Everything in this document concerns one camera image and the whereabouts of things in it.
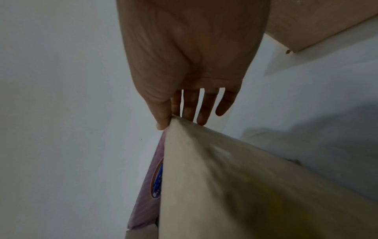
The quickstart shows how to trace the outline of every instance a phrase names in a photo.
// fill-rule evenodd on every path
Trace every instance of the finger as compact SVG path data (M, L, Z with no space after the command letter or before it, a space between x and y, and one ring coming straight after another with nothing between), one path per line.
M241 84L234 87L226 88L222 100L219 102L217 110L215 111L216 115L222 116L228 111L228 109L235 102L236 96L239 93L240 88Z
M200 90L184 90L184 108L182 110L182 117L193 121L196 114L198 98L200 96Z
M205 125L207 123L218 93L219 89L217 88L205 89L204 99L197 118L197 124Z
M181 90L177 90L170 101L172 104L172 114L180 117Z
M172 118L171 102L167 100L163 103L153 103L146 101L152 115L156 119L156 128L158 130L164 130L168 127L170 119Z

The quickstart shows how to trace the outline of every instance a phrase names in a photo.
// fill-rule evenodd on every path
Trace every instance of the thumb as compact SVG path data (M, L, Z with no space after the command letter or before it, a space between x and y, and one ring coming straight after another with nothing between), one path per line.
M164 130L166 127L168 127L172 118L170 99L162 103L155 103L146 100L146 103L156 120L156 128L158 130Z

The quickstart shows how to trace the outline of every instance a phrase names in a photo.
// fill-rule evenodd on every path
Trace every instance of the human hand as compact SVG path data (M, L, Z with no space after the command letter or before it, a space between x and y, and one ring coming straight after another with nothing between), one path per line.
M269 0L117 0L133 82L165 129L172 114L206 124L219 88L225 92L215 113L234 103L260 45Z

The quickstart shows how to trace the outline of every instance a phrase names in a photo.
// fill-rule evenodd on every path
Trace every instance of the purple packaging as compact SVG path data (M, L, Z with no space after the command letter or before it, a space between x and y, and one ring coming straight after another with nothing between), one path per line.
M163 174L165 131L163 132L131 213L128 230L154 224L159 217Z

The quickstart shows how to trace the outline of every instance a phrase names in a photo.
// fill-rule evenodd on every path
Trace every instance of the white surface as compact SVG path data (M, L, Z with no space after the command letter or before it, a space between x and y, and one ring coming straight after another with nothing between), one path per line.
M265 37L223 133L378 201L378 17L303 52Z
M117 18L115 1L0 1L0 238L125 237L161 132Z

